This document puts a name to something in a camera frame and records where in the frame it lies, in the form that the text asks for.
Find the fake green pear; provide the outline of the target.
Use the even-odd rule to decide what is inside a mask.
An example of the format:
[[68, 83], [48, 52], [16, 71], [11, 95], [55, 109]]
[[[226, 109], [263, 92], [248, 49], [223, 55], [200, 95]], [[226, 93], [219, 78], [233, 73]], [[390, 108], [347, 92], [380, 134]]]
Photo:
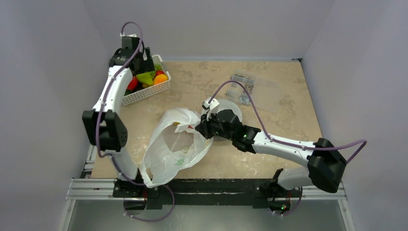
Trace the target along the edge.
[[151, 72], [137, 74], [136, 78], [138, 82], [141, 84], [146, 84], [148, 86], [153, 85], [153, 77], [152, 77]]

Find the fake red fruit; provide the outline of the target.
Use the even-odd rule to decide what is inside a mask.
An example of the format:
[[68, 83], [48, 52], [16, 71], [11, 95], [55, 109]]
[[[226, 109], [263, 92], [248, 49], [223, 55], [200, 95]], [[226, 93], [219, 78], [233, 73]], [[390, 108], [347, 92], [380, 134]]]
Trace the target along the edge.
[[128, 90], [128, 91], [134, 91], [134, 90], [136, 89], [138, 83], [139, 83], [139, 81], [138, 81], [137, 77], [134, 76], [134, 77], [132, 78], [132, 80], [130, 81], [130, 83], [128, 84], [127, 90]]

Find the fake orange fruit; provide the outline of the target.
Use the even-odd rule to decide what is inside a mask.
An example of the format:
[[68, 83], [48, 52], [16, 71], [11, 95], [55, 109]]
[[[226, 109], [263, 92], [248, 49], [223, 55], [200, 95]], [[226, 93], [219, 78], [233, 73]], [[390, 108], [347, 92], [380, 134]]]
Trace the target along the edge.
[[163, 82], [165, 82], [165, 81], [168, 81], [168, 76], [165, 75], [165, 74], [160, 74], [160, 75], [157, 75], [157, 76], [154, 78], [153, 84], [154, 84], [154, 85], [158, 85], [158, 84], [163, 83]]

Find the white plastic bag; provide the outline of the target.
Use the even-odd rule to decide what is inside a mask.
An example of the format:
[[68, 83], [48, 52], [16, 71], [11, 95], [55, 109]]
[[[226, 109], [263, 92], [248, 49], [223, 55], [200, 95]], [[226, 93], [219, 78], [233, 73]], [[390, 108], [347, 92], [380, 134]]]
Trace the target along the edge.
[[139, 168], [145, 186], [154, 188], [170, 182], [179, 171], [200, 162], [213, 139], [206, 139], [195, 127], [200, 117], [187, 108], [164, 113], [153, 131]]

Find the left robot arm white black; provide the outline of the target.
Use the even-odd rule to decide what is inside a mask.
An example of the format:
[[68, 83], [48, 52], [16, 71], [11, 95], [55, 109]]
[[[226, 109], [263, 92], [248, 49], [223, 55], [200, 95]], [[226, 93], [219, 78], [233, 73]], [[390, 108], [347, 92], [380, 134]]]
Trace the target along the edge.
[[98, 157], [111, 160], [118, 180], [127, 181], [125, 191], [137, 197], [142, 194], [144, 184], [136, 179], [138, 168], [125, 148], [128, 130], [119, 117], [119, 110], [134, 72], [142, 67], [144, 58], [140, 49], [143, 42], [136, 35], [122, 35], [121, 41], [121, 47], [109, 61], [102, 93], [93, 108], [82, 113], [82, 121]]

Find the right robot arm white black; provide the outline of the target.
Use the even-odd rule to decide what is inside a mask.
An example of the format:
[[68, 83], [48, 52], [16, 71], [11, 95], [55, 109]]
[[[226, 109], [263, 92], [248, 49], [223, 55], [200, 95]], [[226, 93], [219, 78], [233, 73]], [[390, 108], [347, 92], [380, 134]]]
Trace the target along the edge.
[[310, 142], [272, 136], [259, 128], [244, 125], [230, 109], [202, 115], [195, 130], [206, 139], [227, 139], [241, 152], [269, 154], [299, 164], [296, 169], [276, 171], [270, 189], [277, 196], [305, 186], [335, 193], [347, 165], [345, 158], [326, 139]]

